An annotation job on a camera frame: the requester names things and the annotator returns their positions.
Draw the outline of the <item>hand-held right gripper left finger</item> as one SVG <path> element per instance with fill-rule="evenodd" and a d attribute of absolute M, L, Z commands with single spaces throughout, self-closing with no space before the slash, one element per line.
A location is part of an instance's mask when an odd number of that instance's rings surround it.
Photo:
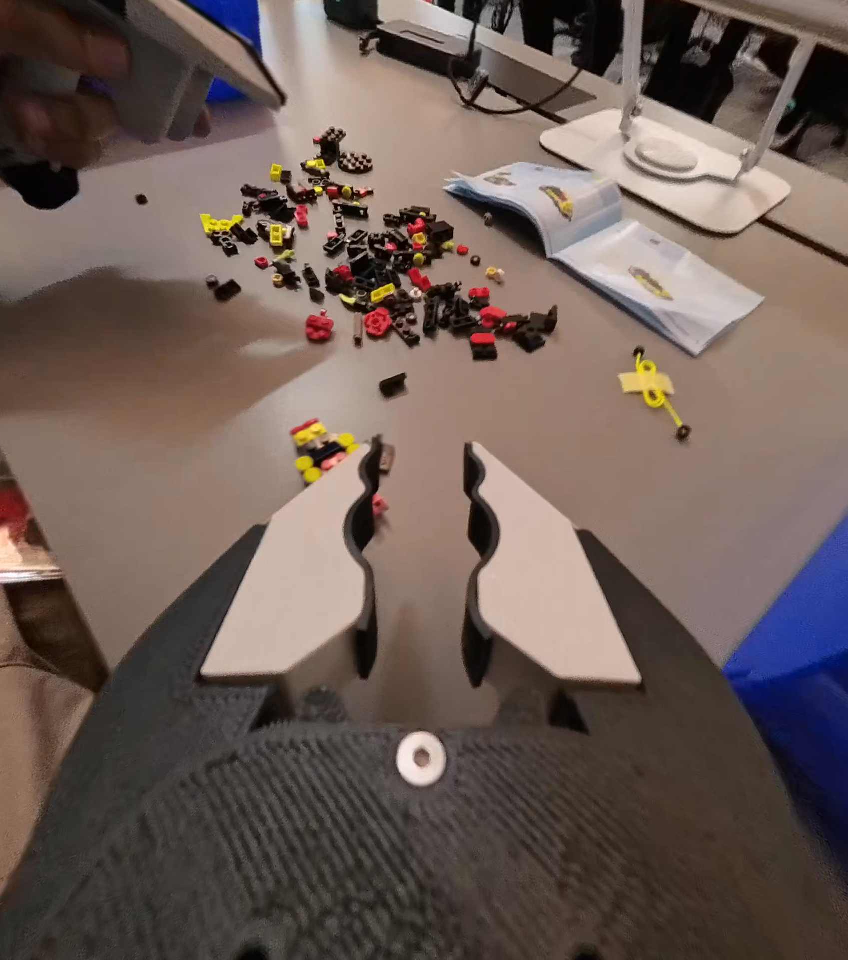
<path fill-rule="evenodd" d="M 364 555 L 382 437 L 360 443 L 275 511 L 199 668 L 209 685 L 272 685 L 297 706 L 310 690 L 371 676 L 379 649 L 375 578 Z"/>

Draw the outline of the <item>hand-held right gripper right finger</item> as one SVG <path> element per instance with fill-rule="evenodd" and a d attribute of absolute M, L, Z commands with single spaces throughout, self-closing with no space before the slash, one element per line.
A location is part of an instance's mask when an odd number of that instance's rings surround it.
<path fill-rule="evenodd" d="M 584 722 L 586 694 L 643 694 L 644 677 L 567 516 L 475 440 L 463 452 L 467 540 L 461 655 L 495 721 Z"/>

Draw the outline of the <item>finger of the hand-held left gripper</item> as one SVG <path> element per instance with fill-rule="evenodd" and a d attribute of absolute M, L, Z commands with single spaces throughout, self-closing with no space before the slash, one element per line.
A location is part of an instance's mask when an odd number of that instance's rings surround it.
<path fill-rule="evenodd" d="M 153 144 L 191 135 L 202 114 L 212 73 L 165 47 L 132 47 L 127 77 L 111 82 L 119 125 Z"/>
<path fill-rule="evenodd" d="M 131 47 L 174 51 L 256 103 L 286 104 L 278 74 L 255 44 L 191 2 L 129 1 L 127 35 Z"/>

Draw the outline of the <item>partly built lego model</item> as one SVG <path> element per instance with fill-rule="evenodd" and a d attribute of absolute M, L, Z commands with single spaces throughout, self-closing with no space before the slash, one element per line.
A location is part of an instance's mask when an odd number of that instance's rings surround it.
<path fill-rule="evenodd" d="M 359 447 L 352 433 L 335 433 L 319 417 L 293 426 L 289 437 L 295 449 L 294 467 L 306 486 L 316 483 Z"/>

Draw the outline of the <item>pile of lego pieces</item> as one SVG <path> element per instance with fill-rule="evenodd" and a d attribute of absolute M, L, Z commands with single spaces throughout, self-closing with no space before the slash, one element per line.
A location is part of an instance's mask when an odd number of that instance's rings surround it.
<path fill-rule="evenodd" d="M 472 359 L 482 362 L 498 357 L 499 342 L 527 354 L 546 345 L 557 327 L 556 305 L 520 314 L 493 304 L 489 284 L 504 279 L 494 266 L 478 277 L 485 284 L 470 287 L 430 278 L 427 269 L 445 255 L 462 257 L 475 269 L 482 267 L 481 258 L 455 241 L 449 222 L 420 203 L 383 213 L 373 230 L 368 201 L 374 189 L 355 181 L 371 172 L 346 174 L 336 163 L 326 166 L 314 149 L 297 167 L 273 163 L 267 185 L 240 186 L 238 213 L 200 213 L 205 238 L 226 258 L 249 252 L 276 289 L 306 291 L 317 307 L 310 313 L 326 310 L 330 316 L 326 305 L 334 301 L 353 321 L 355 314 L 387 308 L 391 330 L 377 339 L 363 331 L 362 346 L 396 338 L 413 348 L 446 330 L 464 339 Z"/>

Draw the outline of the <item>lego instruction booklet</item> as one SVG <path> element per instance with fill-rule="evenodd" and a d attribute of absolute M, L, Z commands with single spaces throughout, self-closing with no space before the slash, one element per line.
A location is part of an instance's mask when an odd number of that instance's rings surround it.
<path fill-rule="evenodd" d="M 602 174 L 518 161 L 482 174 L 454 173 L 444 189 L 525 217 L 550 261 L 690 356 L 702 354 L 765 301 L 625 217 L 619 186 Z"/>

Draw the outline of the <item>person's left hand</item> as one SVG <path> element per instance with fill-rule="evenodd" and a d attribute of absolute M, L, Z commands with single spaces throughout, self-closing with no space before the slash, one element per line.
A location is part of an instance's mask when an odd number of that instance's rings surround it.
<path fill-rule="evenodd" d="M 9 56 L 41 59 L 106 80 L 124 76 L 131 63 L 127 47 L 117 36 L 82 25 L 59 10 L 0 1 L 0 66 Z M 78 170 L 100 157 L 104 141 L 118 126 L 112 104 L 94 92 L 76 93 L 69 117 L 61 105 L 56 123 L 59 132 L 65 126 L 74 133 L 84 132 Z"/>

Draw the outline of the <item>black power adapter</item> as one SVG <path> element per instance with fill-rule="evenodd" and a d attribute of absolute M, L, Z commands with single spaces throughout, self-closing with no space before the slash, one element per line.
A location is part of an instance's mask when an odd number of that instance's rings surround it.
<path fill-rule="evenodd" d="M 391 20 L 376 28 L 377 52 L 408 66 L 446 74 L 454 67 L 469 77 L 480 64 L 480 51 L 465 37 L 432 30 L 406 20 Z"/>

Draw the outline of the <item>person's tan trousers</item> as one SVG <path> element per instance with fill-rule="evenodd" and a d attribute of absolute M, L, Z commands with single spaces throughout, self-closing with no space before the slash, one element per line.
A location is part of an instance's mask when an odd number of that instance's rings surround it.
<path fill-rule="evenodd" d="M 108 675 L 63 582 L 0 585 L 0 893 Z"/>

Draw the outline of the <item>white display stand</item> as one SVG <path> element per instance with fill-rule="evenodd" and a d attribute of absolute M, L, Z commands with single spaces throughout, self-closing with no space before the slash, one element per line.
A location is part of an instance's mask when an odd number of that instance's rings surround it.
<path fill-rule="evenodd" d="M 622 8 L 622 108 L 547 129 L 540 145 L 706 233 L 742 233 L 790 196 L 790 184 L 761 161 L 814 54 L 815 36 L 799 34 L 757 141 L 732 154 L 646 117 L 639 85 L 645 3 L 627 1 Z"/>

